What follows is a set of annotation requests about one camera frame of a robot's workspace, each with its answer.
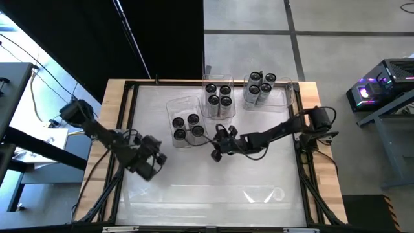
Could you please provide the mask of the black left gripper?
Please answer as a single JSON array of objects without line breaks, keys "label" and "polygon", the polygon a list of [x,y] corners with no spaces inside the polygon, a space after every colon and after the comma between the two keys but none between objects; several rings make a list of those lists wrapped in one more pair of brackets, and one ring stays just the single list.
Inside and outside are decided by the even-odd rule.
[{"label": "black left gripper", "polygon": [[136,134],[133,139],[137,148],[133,148],[133,159],[129,163],[129,171],[137,173],[145,181],[150,181],[155,175],[155,162],[164,165],[167,157],[160,152],[161,141],[151,135]]}]

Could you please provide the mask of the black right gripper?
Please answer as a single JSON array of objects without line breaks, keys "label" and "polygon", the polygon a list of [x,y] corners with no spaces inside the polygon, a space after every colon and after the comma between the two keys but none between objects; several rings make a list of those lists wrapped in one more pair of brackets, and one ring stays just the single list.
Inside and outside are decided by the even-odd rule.
[{"label": "black right gripper", "polygon": [[249,141],[247,141],[245,137],[241,137],[240,139],[234,138],[238,134],[238,130],[235,126],[230,125],[228,131],[228,137],[216,135],[213,138],[215,150],[212,151],[211,157],[215,162],[219,162],[222,159],[222,154],[244,154],[251,148]]}]

